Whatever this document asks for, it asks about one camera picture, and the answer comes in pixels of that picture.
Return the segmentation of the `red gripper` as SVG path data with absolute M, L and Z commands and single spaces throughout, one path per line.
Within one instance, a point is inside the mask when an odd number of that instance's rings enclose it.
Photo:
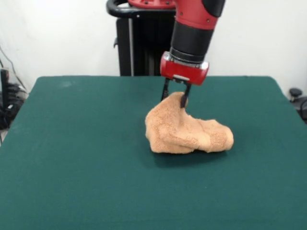
M 202 85 L 209 70 L 209 63 L 203 61 L 201 64 L 189 64 L 180 62 L 171 57 L 168 51 L 162 54 L 160 72 L 165 78 L 161 101 L 168 97 L 168 86 L 170 79 L 186 82 L 186 89 L 180 100 L 180 107 L 185 108 L 191 85 Z

